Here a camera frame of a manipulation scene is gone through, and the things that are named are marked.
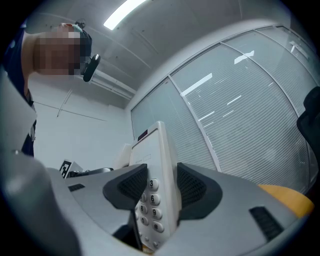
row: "yellow object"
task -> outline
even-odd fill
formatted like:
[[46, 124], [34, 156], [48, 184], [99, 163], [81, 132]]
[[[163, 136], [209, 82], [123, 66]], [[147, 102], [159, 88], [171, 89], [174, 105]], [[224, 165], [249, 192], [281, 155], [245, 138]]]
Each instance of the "yellow object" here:
[[291, 188], [264, 184], [258, 186], [291, 209], [298, 218], [309, 215], [315, 208], [309, 198]]

